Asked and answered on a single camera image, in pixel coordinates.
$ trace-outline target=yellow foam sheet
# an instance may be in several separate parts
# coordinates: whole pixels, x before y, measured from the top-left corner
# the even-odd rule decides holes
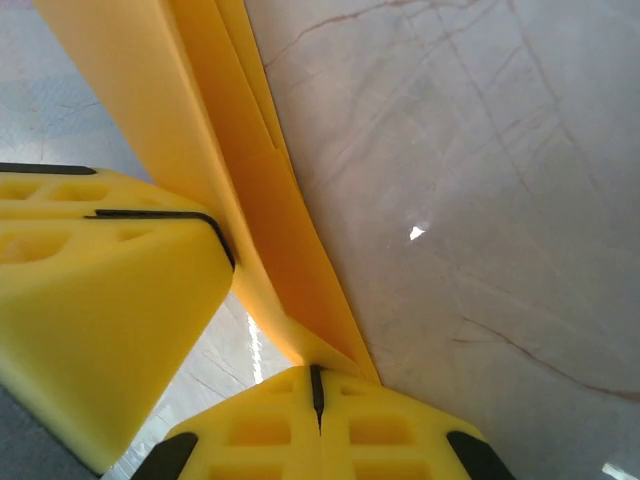
[[[298,190],[241,0],[35,0],[153,179],[204,204],[294,363],[378,382]]]

